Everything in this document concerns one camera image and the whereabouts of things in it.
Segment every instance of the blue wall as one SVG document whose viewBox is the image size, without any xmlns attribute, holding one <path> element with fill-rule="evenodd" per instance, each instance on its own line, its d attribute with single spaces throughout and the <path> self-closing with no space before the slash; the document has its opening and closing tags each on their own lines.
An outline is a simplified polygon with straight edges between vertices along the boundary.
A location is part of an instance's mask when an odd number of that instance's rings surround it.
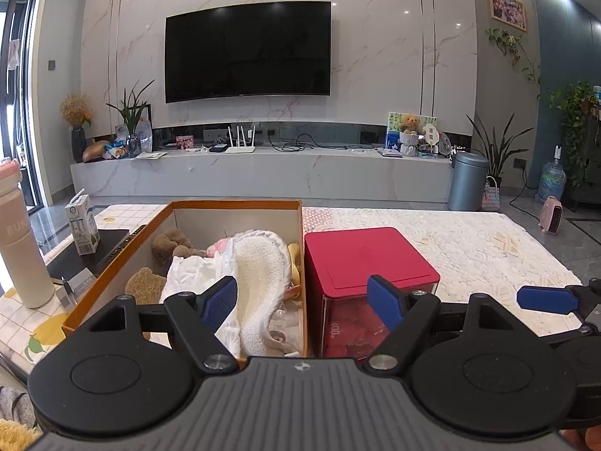
<svg viewBox="0 0 601 451">
<path fill-rule="evenodd" d="M 573 0 L 535 0 L 539 18 L 541 99 L 528 185 L 537 186 L 545 163 L 561 143 L 561 112 L 549 91 L 578 81 L 601 85 L 601 23 Z"/>
</svg>

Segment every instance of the dried flower arrangement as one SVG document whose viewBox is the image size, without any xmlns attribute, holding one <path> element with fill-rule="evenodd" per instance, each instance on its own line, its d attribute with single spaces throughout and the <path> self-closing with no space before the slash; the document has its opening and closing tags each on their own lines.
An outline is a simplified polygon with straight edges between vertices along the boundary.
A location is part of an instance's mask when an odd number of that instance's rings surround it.
<svg viewBox="0 0 601 451">
<path fill-rule="evenodd" d="M 92 112 L 87 95 L 67 95 L 61 103 L 61 113 L 74 127 L 83 126 L 84 123 L 92 125 Z"/>
</svg>

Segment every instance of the tv screen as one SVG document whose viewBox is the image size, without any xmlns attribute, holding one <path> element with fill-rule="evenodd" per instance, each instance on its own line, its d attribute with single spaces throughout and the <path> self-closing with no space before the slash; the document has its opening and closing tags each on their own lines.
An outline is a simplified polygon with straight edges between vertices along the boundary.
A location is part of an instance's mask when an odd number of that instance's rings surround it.
<svg viewBox="0 0 601 451">
<path fill-rule="evenodd" d="M 224 6 L 168 17 L 165 99 L 329 95 L 330 2 Z"/>
</svg>

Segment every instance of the cable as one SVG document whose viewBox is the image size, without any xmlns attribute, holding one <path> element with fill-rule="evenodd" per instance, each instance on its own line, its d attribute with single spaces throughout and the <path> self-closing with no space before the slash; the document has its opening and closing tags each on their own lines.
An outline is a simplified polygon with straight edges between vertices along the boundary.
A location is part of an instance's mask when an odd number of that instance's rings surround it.
<svg viewBox="0 0 601 451">
<path fill-rule="evenodd" d="M 525 210 L 522 210 L 520 207 L 516 207 L 516 206 L 513 204 L 513 202 L 515 202 L 515 201 L 516 201 L 518 198 L 520 198 L 520 197 L 522 196 L 522 193 L 524 193 L 524 190 L 525 190 L 526 188 L 529 188 L 529 189 L 531 189 L 531 190 L 537 190 L 537 188 L 530 188 L 530 187 L 527 187 L 527 184 L 528 184 L 528 177 L 526 176 L 526 170 L 522 170 L 522 181 L 524 182 L 524 188 L 522 188 L 522 191 L 520 192 L 520 194 L 519 194 L 519 195 L 518 195 L 516 198 L 514 198 L 513 200 L 511 200 L 511 201 L 509 202 L 509 205 L 510 205 L 510 206 L 512 206 L 514 209 L 517 209 L 517 210 L 519 210 L 520 212 L 527 213 L 528 215 L 530 215 L 530 217 L 533 217 L 533 218 L 535 218 L 537 221 L 539 221 L 539 222 L 540 222 L 540 219 L 539 219 L 538 217 L 536 217 L 536 215 L 532 215 L 530 212 L 527 212 L 527 211 L 525 211 Z"/>
<path fill-rule="evenodd" d="M 302 136 L 309 137 L 311 142 L 301 141 L 300 138 Z M 348 146 L 324 146 L 322 144 L 318 144 L 317 141 L 312 137 L 312 135 L 307 134 L 307 133 L 299 134 L 299 136 L 296 139 L 282 138 L 282 141 L 283 141 L 282 146 L 275 146 L 273 144 L 273 142 L 271 141 L 271 136 L 269 134 L 267 134 L 267 139 L 268 139 L 269 143 L 271 144 L 271 147 L 273 147 L 276 151 L 281 152 L 281 153 L 299 153 L 301 151 L 304 151 L 305 149 L 313 149 L 314 147 L 317 147 L 319 149 L 338 149 L 338 150 L 347 150 L 349 148 Z"/>
</svg>

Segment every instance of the milk carton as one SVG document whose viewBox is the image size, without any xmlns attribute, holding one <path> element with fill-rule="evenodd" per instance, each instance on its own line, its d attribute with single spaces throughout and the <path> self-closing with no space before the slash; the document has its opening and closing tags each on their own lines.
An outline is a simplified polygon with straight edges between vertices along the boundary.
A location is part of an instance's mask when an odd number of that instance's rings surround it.
<svg viewBox="0 0 601 451">
<path fill-rule="evenodd" d="M 65 207 L 67 220 L 73 232 L 73 241 L 80 256 L 96 252 L 100 236 L 98 227 L 92 214 L 89 195 L 84 195 L 83 190 L 75 195 Z"/>
</svg>

